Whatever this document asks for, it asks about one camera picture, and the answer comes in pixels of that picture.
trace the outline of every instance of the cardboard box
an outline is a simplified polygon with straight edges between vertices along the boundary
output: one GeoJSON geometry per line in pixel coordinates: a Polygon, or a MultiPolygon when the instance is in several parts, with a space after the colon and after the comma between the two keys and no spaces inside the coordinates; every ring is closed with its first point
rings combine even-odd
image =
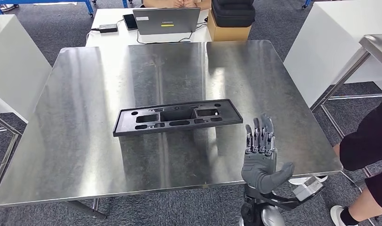
{"type": "Polygon", "coordinates": [[[207,29],[209,30],[212,41],[244,41],[248,40],[251,26],[218,27],[210,9],[207,20],[207,29]]]}

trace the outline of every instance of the black pants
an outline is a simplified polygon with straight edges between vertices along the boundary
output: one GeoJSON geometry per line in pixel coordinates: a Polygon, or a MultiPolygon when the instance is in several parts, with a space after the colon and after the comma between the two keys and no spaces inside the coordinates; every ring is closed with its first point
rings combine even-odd
{"type": "MultiPolygon", "coordinates": [[[[382,160],[382,103],[341,141],[340,159],[347,170],[361,169],[382,160]]],[[[382,207],[382,173],[366,179],[368,190],[382,207]]]]}

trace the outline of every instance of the robotic thumb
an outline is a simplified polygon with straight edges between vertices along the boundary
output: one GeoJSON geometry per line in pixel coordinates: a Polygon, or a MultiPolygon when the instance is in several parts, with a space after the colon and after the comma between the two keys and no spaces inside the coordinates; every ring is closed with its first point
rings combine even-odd
{"type": "Polygon", "coordinates": [[[260,192],[263,194],[270,193],[272,190],[274,190],[274,188],[287,181],[292,176],[294,170],[294,164],[287,162],[282,166],[280,171],[271,175],[264,175],[260,183],[260,192]]]}
{"type": "Polygon", "coordinates": [[[287,181],[293,174],[295,166],[292,162],[287,162],[282,166],[282,169],[270,175],[273,184],[277,187],[287,181]]]}

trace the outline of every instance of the smartphone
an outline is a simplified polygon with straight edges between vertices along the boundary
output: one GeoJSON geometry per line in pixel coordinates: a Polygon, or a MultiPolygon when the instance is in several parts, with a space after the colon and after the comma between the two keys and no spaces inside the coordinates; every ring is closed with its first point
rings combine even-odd
{"type": "Polygon", "coordinates": [[[127,30],[135,30],[138,29],[137,22],[135,21],[133,14],[123,15],[124,22],[126,23],[127,30]]]}

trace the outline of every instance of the power adapter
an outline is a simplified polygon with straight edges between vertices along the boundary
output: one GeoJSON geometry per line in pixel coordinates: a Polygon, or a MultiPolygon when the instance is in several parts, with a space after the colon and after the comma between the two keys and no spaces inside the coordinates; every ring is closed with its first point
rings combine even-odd
{"type": "Polygon", "coordinates": [[[117,24],[105,24],[100,25],[99,28],[93,28],[91,31],[97,31],[100,33],[111,33],[111,32],[117,32],[117,24]]]}

